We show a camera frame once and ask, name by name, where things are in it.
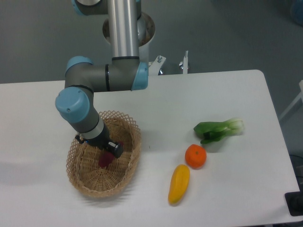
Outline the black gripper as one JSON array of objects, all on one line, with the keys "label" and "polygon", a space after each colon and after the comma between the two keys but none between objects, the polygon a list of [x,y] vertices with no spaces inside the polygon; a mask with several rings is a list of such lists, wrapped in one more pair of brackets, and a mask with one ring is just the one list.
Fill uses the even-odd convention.
[{"label": "black gripper", "polygon": [[101,132],[98,132],[96,137],[88,138],[87,136],[76,135],[74,138],[77,140],[79,144],[83,144],[87,142],[92,147],[98,147],[99,149],[105,148],[108,152],[110,152],[115,158],[120,158],[124,148],[123,143],[114,142],[109,136],[109,130],[107,126],[103,127]]}]

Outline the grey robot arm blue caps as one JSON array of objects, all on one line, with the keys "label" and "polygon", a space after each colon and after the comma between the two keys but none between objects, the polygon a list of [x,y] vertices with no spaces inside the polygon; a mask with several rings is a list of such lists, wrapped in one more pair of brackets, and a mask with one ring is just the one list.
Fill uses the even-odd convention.
[{"label": "grey robot arm blue caps", "polygon": [[139,0],[74,0],[80,15],[107,14],[112,62],[96,66],[90,58],[76,56],[66,67],[65,87],[55,106],[77,132],[79,143],[105,149],[118,158],[123,153],[113,141],[102,118],[94,108],[96,92],[143,90],[148,86],[148,64],[139,57],[139,42],[145,36],[145,23]]}]

